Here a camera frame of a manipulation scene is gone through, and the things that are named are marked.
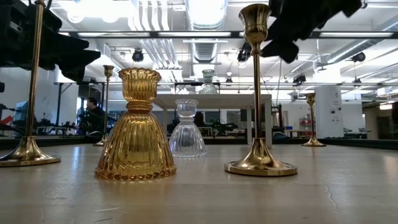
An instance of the ceiling duct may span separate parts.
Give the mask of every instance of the ceiling duct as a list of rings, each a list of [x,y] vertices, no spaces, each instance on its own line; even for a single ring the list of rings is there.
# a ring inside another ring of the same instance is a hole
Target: ceiling duct
[[[386,31],[386,32],[397,32],[398,31],[398,15],[394,16],[392,19],[387,22],[377,26],[376,31]],[[342,60],[350,58],[358,53],[361,53],[363,50],[366,50],[380,42],[382,39],[370,39],[370,40],[355,40],[352,43],[342,47],[337,50],[335,53],[332,53],[327,58],[327,64],[338,63]]]
[[[223,29],[228,0],[185,0],[185,7],[190,30]],[[194,43],[191,50],[199,63],[210,63],[217,55],[218,44]]]

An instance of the brass candlestick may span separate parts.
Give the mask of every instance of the brass candlestick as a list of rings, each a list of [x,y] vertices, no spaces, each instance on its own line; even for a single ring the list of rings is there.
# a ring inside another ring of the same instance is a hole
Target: brass candlestick
[[[108,140],[108,95],[109,95],[109,78],[111,78],[113,73],[112,65],[104,65],[104,74],[106,77],[106,101],[105,101],[105,117],[104,117],[104,132],[102,138],[93,146],[104,146],[105,142]]]
[[[167,177],[176,171],[169,142],[150,112],[160,74],[144,68],[119,72],[128,109],[116,122],[104,145],[95,176],[136,180]]]
[[[254,60],[254,124],[256,137],[249,154],[224,165],[227,172],[256,176],[285,176],[297,173],[297,166],[275,159],[268,151],[266,139],[262,138],[261,128],[261,89],[260,89],[260,44],[267,37],[267,18],[270,10],[265,4],[252,4],[239,13],[244,26],[244,39],[252,46]]]
[[[60,162],[61,157],[49,156],[42,152],[33,136],[33,120],[35,116],[36,78],[39,69],[40,41],[43,26],[44,0],[36,0],[35,34],[33,44],[32,71],[29,83],[29,101],[26,117],[25,136],[10,154],[0,158],[0,167],[31,166]]]
[[[315,136],[314,132],[314,118],[313,118],[313,105],[315,104],[315,93],[307,93],[305,95],[307,99],[308,105],[310,105],[310,112],[311,112],[311,137],[310,140],[307,143],[304,143],[302,146],[308,146],[308,147],[325,147],[325,144],[320,143],[317,140],[317,137]]]

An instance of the ceiling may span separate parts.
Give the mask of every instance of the ceiling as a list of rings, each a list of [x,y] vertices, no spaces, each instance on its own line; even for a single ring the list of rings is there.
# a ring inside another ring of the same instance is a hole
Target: ceiling
[[[99,2],[107,2],[106,0],[83,0],[83,1],[95,1],[96,5],[90,10],[85,10],[85,18],[79,23],[72,23],[68,20],[68,12],[71,11],[72,6],[74,6],[73,1],[58,0],[54,1],[52,4],[52,12],[54,12],[63,21],[62,32],[68,31],[130,31],[128,25],[128,17],[134,14],[132,10],[132,4],[130,0],[118,0],[111,1],[111,4],[101,6]],[[153,1],[161,6],[161,1]],[[206,14],[212,4],[206,4],[206,2],[211,2],[210,0],[203,0],[203,16],[211,16]],[[248,1],[248,0],[229,0],[228,8],[226,10],[226,17],[224,21],[224,30],[242,30],[243,25],[238,19],[238,14],[240,10],[252,4],[254,2],[267,2],[267,1]],[[148,18],[149,23],[151,22],[152,13],[151,5],[152,2],[149,1],[149,12]],[[168,5],[168,25],[170,30],[188,30],[188,22],[186,18],[186,10],[184,0],[170,0],[167,1]],[[368,1],[368,6],[366,9],[360,9],[352,17],[346,18],[343,14],[338,14],[332,19],[330,19],[326,26],[322,30],[330,31],[382,31],[378,27],[390,20],[391,18],[398,16],[398,0],[386,0],[386,1]],[[114,23],[104,22],[101,16],[104,15],[117,15],[119,19]],[[274,18],[270,18],[268,25],[271,25]],[[243,39],[226,39],[227,43],[219,44],[220,47],[217,52],[216,59],[214,63],[217,65],[210,65],[215,69],[216,80],[224,82],[227,77],[226,73],[231,72],[232,80],[234,83],[238,82],[253,82],[253,64],[252,58],[250,58],[245,67],[239,68],[238,61],[236,60],[237,52],[242,47],[244,43]],[[314,62],[320,62],[321,58],[325,58],[328,55],[336,52],[340,48],[352,43],[355,40],[349,39],[310,39],[305,41],[298,41],[296,44],[300,48],[300,53],[298,59],[291,64],[286,64],[282,62],[280,64],[280,59],[274,58],[262,58],[261,59],[261,73],[264,81],[266,82],[291,82],[295,75],[299,73],[304,73],[307,82],[314,82],[313,74],[319,68],[314,67]],[[184,44],[182,39],[172,40],[174,51],[177,55],[178,63],[181,66],[182,71],[180,72],[181,77],[184,81],[192,81],[201,77],[199,74],[199,68],[206,68],[209,65],[204,66],[192,66],[192,55],[190,53],[190,45]],[[152,68],[153,62],[144,52],[144,60],[142,62],[132,61],[132,53],[136,48],[143,48],[140,44],[139,39],[96,39],[90,40],[90,47],[102,50],[103,45],[106,44],[111,49],[111,60],[120,67],[146,67]],[[377,83],[377,82],[398,82],[398,66],[392,66],[391,69],[381,72],[377,75],[372,75],[376,71],[380,71],[383,68],[391,66],[396,62],[398,58],[398,40],[384,40],[366,50],[363,51],[366,55],[366,60],[364,62],[357,62],[355,64],[352,61],[342,61],[336,65],[340,69],[341,80],[340,82],[351,83],[354,80],[355,75],[361,77],[363,82]],[[306,66],[305,70],[297,70],[297,68],[304,63],[309,64]],[[95,77],[97,80],[104,80],[102,74],[102,64],[106,63],[103,58],[93,62],[87,67],[86,76]],[[117,76],[114,76],[112,80],[114,82],[120,82]],[[119,91],[120,86],[113,86],[111,89],[114,91]],[[371,93],[374,88],[364,88],[362,94]]]

